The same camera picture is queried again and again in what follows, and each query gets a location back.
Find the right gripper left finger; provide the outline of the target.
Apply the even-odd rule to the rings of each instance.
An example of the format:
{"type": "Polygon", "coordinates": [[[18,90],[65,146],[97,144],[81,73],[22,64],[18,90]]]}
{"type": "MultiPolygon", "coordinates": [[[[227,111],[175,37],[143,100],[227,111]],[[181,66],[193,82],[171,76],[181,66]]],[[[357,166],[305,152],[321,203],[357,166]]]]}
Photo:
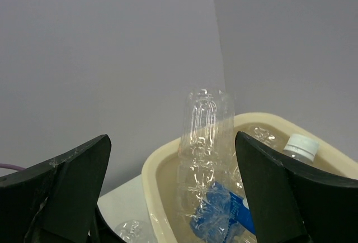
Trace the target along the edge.
{"type": "Polygon", "coordinates": [[[111,153],[100,135],[1,177],[1,242],[122,242],[97,205],[111,153]]]}

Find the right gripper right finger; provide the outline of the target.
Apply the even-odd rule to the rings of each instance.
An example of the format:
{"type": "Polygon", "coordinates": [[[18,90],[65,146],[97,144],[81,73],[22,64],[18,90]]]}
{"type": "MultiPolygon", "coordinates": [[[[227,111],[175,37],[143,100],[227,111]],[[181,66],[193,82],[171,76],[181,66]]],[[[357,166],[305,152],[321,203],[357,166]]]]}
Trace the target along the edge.
{"type": "Polygon", "coordinates": [[[357,180],[304,164],[244,132],[235,151],[258,242],[357,242],[357,180]]]}

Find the clear bottle without label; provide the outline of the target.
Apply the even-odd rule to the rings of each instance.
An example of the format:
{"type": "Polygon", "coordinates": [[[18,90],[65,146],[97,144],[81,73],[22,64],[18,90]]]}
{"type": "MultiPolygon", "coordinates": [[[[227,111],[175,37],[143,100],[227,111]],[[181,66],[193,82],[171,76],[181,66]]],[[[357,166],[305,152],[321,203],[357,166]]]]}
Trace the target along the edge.
{"type": "Polygon", "coordinates": [[[269,126],[250,125],[247,128],[247,133],[258,141],[279,152],[282,152],[289,138],[284,133],[269,126]]]}

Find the blue label bottle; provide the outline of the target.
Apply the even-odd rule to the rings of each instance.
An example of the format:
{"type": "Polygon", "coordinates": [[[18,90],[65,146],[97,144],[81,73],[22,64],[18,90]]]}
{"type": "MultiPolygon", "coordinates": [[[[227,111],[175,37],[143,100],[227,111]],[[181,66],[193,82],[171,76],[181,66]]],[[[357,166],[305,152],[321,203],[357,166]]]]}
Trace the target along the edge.
{"type": "Polygon", "coordinates": [[[246,198],[214,182],[190,221],[204,242],[256,242],[256,230],[246,198]]]}
{"type": "Polygon", "coordinates": [[[302,163],[312,165],[319,149],[319,143],[310,137],[292,134],[282,153],[302,163]]]}
{"type": "Polygon", "coordinates": [[[154,237],[149,223],[141,220],[128,220],[118,224],[115,233],[125,242],[130,243],[155,243],[154,237]]]}

